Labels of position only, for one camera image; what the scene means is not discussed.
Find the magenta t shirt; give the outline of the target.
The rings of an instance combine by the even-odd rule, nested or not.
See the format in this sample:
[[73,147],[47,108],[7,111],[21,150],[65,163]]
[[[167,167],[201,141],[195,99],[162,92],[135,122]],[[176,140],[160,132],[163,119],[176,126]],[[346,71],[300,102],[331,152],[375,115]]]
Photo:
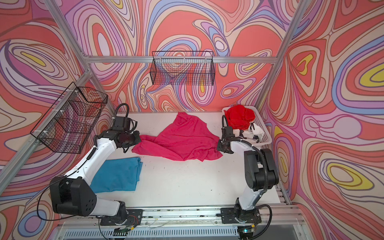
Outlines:
[[141,142],[132,149],[138,155],[178,162],[214,161],[223,156],[217,150],[220,138],[211,133],[200,118],[187,113],[178,113],[173,123],[158,136],[141,135],[140,138]]

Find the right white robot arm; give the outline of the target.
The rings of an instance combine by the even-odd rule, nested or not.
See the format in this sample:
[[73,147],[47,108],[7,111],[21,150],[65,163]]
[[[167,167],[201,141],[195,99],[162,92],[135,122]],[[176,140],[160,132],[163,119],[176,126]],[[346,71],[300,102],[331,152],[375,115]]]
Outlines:
[[222,208],[218,214],[223,224],[258,225],[262,222],[260,209],[268,205],[259,205],[262,196],[279,183],[279,174],[273,153],[269,149],[258,149],[242,137],[236,137],[229,126],[226,116],[222,116],[222,137],[217,150],[226,153],[237,153],[244,160],[244,174],[247,187],[236,199],[232,208]]

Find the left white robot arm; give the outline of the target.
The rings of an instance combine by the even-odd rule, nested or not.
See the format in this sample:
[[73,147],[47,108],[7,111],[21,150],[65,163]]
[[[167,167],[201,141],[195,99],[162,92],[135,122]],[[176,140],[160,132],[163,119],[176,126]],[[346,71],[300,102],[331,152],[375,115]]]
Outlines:
[[94,137],[94,146],[80,162],[63,177],[51,180],[49,190],[53,211],[71,216],[96,216],[113,225],[128,220],[126,204],[97,197],[91,183],[107,158],[117,149],[127,152],[141,142],[138,122],[129,117],[114,115],[109,129]]

